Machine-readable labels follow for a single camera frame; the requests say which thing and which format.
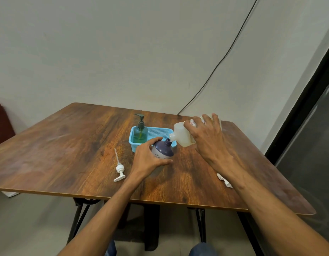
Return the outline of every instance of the left hand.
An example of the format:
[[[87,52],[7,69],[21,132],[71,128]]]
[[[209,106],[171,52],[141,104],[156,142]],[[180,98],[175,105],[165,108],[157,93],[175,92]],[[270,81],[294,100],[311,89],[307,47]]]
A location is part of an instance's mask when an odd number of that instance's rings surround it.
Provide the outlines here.
[[[156,167],[168,165],[173,162],[171,159],[156,158],[152,154],[152,145],[159,140],[162,140],[162,137],[152,138],[136,148],[130,175],[140,177],[143,180],[148,177]]]

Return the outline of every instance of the wood grain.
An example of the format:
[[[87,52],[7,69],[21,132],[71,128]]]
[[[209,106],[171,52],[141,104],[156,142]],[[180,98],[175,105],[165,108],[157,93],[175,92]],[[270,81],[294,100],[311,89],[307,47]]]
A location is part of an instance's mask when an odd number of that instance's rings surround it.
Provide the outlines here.
[[[114,183],[117,149],[128,176],[133,153],[128,143],[134,113],[150,127],[171,128],[191,117],[72,103],[0,144],[0,190],[82,198],[110,198],[122,185]],[[297,214],[313,207],[232,122],[222,121],[231,153],[260,183]],[[131,202],[185,204],[247,211],[233,189],[220,181],[193,146],[177,146],[174,163],[155,170]]]

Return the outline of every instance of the purple bottle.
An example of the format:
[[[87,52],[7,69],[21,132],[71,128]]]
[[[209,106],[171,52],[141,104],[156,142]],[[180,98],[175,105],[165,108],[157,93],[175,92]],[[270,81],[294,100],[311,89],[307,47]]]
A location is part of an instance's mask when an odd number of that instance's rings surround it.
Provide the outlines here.
[[[157,141],[152,148],[152,153],[157,158],[171,159],[174,156],[171,144],[172,142],[169,138],[165,141]]]

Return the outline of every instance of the white plastic bottle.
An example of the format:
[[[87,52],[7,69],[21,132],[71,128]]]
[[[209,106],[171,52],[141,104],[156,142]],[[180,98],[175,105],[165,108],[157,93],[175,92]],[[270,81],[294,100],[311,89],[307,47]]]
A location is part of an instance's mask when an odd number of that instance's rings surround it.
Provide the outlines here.
[[[205,120],[203,119],[203,117],[200,117],[200,118],[201,118],[201,121],[205,124]],[[194,120],[191,119],[189,121],[192,126],[196,127]],[[178,142],[183,147],[190,146],[190,145],[196,143],[194,138],[192,137],[192,135],[184,127],[184,122],[179,122],[179,123],[174,124],[174,133],[169,134],[169,139],[172,142],[173,141]]]

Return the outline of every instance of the green soap dispenser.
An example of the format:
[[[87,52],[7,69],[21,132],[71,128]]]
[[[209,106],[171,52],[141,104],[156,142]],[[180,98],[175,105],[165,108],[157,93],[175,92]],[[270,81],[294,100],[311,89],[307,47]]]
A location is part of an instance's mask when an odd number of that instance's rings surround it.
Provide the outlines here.
[[[137,128],[134,128],[134,143],[143,144],[147,142],[148,137],[148,128],[144,126],[142,114],[135,114],[136,116],[140,116],[140,122],[137,125]]]

